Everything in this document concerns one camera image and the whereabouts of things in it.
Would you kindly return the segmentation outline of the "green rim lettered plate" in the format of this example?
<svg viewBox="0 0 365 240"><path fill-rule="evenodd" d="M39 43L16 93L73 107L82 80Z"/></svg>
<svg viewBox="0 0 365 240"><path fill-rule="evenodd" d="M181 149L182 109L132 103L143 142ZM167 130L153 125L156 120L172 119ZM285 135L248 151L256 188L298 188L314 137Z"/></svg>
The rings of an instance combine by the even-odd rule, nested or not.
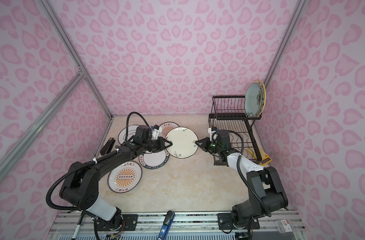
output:
<svg viewBox="0 0 365 240"><path fill-rule="evenodd" d="M155 170L163 167L169 160L170 154L163 150L158 153L145 153L139 156L140 164L148 170Z"/></svg>

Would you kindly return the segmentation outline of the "small orange sunburst plate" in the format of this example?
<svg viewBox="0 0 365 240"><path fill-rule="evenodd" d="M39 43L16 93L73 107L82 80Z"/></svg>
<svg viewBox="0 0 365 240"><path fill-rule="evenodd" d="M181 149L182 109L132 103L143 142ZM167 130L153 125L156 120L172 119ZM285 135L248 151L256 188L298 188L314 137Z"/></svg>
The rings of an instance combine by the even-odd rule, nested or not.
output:
<svg viewBox="0 0 365 240"><path fill-rule="evenodd" d="M165 123L162 123L161 125L160 125L160 128L161 128L161 133L160 133L160 135L163 137L163 138L166 138L166 136L167 136L167 134L171 131L171 130L173 130L173 129L175 129L175 128L178 128L179 127L179 125L177 124L177 123L175 123L175 122L165 122Z"/></svg>

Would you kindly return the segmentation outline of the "cream floral branch plate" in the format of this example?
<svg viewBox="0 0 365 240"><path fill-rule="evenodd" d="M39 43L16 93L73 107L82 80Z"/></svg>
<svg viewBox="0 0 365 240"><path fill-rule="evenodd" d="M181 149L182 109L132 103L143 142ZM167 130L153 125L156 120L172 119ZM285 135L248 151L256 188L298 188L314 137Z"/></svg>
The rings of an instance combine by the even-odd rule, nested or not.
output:
<svg viewBox="0 0 365 240"><path fill-rule="evenodd" d="M198 145L195 144L198 141L197 135L189 128L178 127L170 132L166 136L166 140L172 143L172 146L167 148L169 154L178 159L186 159L193 156Z"/></svg>

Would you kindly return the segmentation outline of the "star and cat plate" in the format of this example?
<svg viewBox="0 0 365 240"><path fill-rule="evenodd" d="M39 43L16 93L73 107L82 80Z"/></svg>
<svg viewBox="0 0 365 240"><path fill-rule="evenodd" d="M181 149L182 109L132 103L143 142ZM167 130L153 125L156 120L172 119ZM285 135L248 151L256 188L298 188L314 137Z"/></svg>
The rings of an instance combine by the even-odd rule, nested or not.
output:
<svg viewBox="0 0 365 240"><path fill-rule="evenodd" d="M265 89L265 85L262 81L255 80L254 83L257 84L257 86L259 88L259 91L258 91L258 94L256 97L258 110L254 114L254 117L260 117L264 110L264 106L265 106L266 89Z"/></svg>

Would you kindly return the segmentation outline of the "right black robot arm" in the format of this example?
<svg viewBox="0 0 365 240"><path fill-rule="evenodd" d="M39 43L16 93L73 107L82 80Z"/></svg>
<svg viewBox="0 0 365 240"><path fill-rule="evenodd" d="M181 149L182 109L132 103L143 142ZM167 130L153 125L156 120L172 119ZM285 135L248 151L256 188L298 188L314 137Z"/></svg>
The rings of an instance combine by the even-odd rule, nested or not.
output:
<svg viewBox="0 0 365 240"><path fill-rule="evenodd" d="M204 152L219 158L220 164L235 169L248 189L248 200L231 210L233 224L251 227L251 223L288 206L288 199L273 167L258 165L243 155L243 136L235 131L209 129L209 137L195 144Z"/></svg>

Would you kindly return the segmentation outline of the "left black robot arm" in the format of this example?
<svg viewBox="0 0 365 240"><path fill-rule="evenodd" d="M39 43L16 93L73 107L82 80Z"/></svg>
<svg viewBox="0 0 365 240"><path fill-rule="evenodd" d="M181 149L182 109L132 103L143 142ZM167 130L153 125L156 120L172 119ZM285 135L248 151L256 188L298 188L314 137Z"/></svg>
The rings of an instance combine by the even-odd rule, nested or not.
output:
<svg viewBox="0 0 365 240"><path fill-rule="evenodd" d="M49 188L47 205L56 210L83 211L97 225L113 231L123 230L122 211L99 196L99 181L113 169L144 153L158 153L172 146L159 135L161 130L157 125L138 126L134 136L110 153L86 163L73 163Z"/></svg>

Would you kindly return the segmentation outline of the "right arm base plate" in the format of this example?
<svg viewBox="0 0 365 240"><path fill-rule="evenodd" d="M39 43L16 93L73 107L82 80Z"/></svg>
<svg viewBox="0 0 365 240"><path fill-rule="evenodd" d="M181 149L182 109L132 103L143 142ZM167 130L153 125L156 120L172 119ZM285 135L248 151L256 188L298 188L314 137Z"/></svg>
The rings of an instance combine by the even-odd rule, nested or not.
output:
<svg viewBox="0 0 365 240"><path fill-rule="evenodd" d="M248 230L248 227L250 230L260 229L260 224L257 219L251 218L237 223L236 220L233 219L231 213L217 214L217 223L218 228L226 233L230 232L231 230Z"/></svg>

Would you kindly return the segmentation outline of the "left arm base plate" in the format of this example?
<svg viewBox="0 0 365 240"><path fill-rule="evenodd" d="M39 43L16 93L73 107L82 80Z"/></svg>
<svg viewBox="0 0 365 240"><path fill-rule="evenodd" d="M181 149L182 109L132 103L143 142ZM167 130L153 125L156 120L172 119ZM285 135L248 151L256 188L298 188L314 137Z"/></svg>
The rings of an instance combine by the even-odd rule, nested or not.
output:
<svg viewBox="0 0 365 240"><path fill-rule="evenodd" d="M116 214L109 221L99 217L95 221L95 229L97 231L134 231L137 226L138 215Z"/></svg>

